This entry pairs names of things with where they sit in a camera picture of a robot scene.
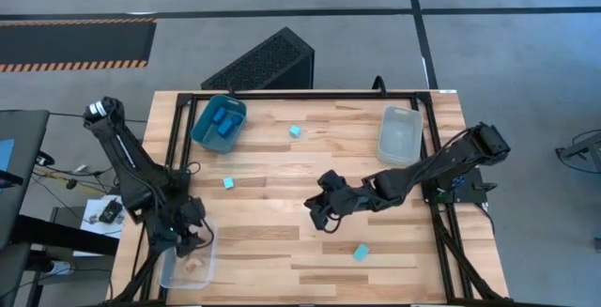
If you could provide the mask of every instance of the gray floor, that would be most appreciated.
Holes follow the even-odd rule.
[[[422,0],[422,6],[601,6],[601,0]],[[409,0],[0,0],[5,14],[324,7],[407,8]],[[601,235],[601,179],[563,167],[553,149],[599,128],[601,14],[424,21],[439,87],[457,89],[468,123],[497,125],[513,148],[506,162],[483,168],[487,180],[500,184],[490,195],[490,211],[512,297],[598,305],[601,254],[594,252],[592,237]],[[124,100],[129,117],[145,118],[155,90],[195,89],[283,26],[316,48],[317,88],[368,87],[376,74],[390,88],[425,87],[409,16],[161,20],[146,69],[0,74],[0,108],[81,113],[90,101],[111,95]],[[131,127],[144,132],[144,125]],[[107,166],[77,118],[52,117],[43,149],[64,168]],[[47,183],[69,204],[91,197]],[[34,186],[23,212],[46,219],[53,206],[58,203]],[[96,302],[105,288],[104,282],[53,285],[41,305]]]

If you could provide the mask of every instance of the clear plastic bin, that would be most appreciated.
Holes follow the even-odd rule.
[[[188,256],[178,258],[176,248],[164,252],[161,271],[161,286],[178,289],[201,289],[213,280],[217,251],[217,227],[206,219],[214,234],[213,243]],[[204,240],[210,239],[210,232],[205,227],[191,227],[192,232]]]
[[[420,159],[424,119],[418,111],[397,106],[384,109],[377,157],[382,162],[409,166]]]

